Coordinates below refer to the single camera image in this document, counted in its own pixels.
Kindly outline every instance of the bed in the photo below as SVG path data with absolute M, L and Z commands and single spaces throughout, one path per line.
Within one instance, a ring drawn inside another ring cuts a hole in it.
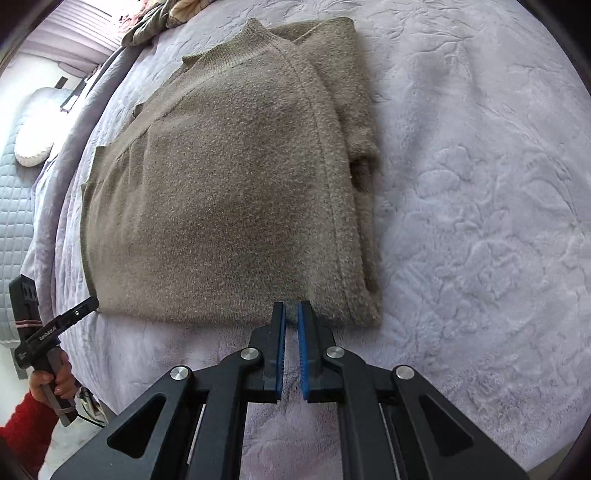
M 37 184 L 22 272 L 45 320 L 88 295 L 80 188 L 93 150 L 182 55 L 249 17 L 336 16 L 353 18 L 368 62 L 384 291 L 382 326 L 337 341 L 380 367 L 414 366 L 529 469 L 573 441 L 590 410 L 591 99 L 515 0 L 218 0 L 119 52 Z M 249 334 L 92 314 L 62 340 L 78 379 L 117 413 L 172 366 L 213 365 Z M 249 410 L 244 478 L 341 478 L 336 411 L 301 400 L 297 351 L 290 330 L 284 401 Z

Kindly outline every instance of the brown knit sweater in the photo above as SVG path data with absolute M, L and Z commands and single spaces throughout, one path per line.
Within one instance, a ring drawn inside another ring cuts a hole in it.
M 377 161 L 353 22 L 266 30 L 186 57 L 85 187 L 82 256 L 101 310 L 260 324 L 307 299 L 376 325 Z

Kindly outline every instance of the hand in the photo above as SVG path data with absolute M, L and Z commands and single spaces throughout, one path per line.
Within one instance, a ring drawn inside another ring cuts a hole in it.
M 68 355 L 63 351 L 61 352 L 61 361 L 63 366 L 57 373 L 56 389 L 54 393 L 56 394 L 56 397 L 72 398 L 78 392 L 78 387 L 76 387 L 76 379 L 74 375 L 72 375 L 72 365 L 68 361 Z M 31 390 L 32 397 L 38 402 L 47 405 L 48 407 L 51 405 L 49 405 L 49 401 L 43 393 L 41 386 L 49 384 L 51 380 L 53 380 L 53 375 L 48 372 L 44 372 L 43 370 L 35 370 L 29 379 L 29 388 Z

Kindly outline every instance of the silver bolt head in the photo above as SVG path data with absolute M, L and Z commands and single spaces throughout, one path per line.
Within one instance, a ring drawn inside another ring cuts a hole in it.
M 345 356 L 345 350 L 339 346 L 330 346 L 326 349 L 326 356 L 329 358 L 343 358 Z
M 258 358 L 258 350 L 250 346 L 245 348 L 242 352 L 240 352 L 240 356 L 244 360 L 254 360 Z
M 187 367 L 174 367 L 170 371 L 170 377 L 173 380 L 183 380 L 189 376 L 189 369 Z
M 396 369 L 396 376 L 400 380 L 410 380 L 414 377 L 414 370 L 408 365 L 400 365 L 400 367 Z

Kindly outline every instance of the red sleeve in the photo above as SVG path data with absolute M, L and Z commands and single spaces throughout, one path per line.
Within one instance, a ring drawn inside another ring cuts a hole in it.
M 54 411 L 27 393 L 6 426 L 0 427 L 0 437 L 33 478 L 45 461 L 56 423 Z

